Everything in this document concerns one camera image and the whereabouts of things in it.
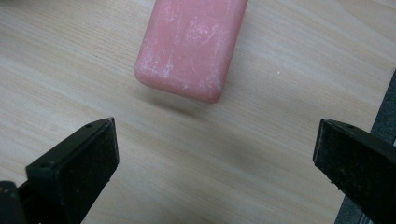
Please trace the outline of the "pink soap bar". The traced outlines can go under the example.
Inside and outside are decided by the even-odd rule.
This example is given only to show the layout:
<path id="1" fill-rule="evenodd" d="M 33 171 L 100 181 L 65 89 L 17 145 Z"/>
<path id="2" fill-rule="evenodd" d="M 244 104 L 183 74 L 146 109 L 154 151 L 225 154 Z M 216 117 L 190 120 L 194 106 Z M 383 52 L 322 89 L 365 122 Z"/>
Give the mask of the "pink soap bar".
<path id="1" fill-rule="evenodd" d="M 248 0 L 156 0 L 134 75 L 144 85 L 219 100 Z"/>

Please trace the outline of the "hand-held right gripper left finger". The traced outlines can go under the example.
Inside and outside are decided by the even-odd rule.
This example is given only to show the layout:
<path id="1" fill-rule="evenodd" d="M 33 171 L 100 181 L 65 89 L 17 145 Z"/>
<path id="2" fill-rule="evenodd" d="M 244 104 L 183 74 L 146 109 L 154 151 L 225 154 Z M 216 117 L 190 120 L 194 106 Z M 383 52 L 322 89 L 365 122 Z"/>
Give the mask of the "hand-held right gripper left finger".
<path id="1" fill-rule="evenodd" d="M 113 118 L 88 123 L 26 167 L 29 224 L 80 224 L 120 162 Z"/>

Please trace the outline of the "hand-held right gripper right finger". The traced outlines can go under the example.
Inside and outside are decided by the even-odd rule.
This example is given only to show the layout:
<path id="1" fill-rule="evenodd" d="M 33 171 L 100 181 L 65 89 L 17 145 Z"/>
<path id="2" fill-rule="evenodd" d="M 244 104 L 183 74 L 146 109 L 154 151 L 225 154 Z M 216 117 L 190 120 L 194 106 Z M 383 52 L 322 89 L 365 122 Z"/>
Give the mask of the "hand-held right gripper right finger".
<path id="1" fill-rule="evenodd" d="M 374 224 L 396 224 L 396 147 L 350 124 L 322 119 L 313 162 Z"/>

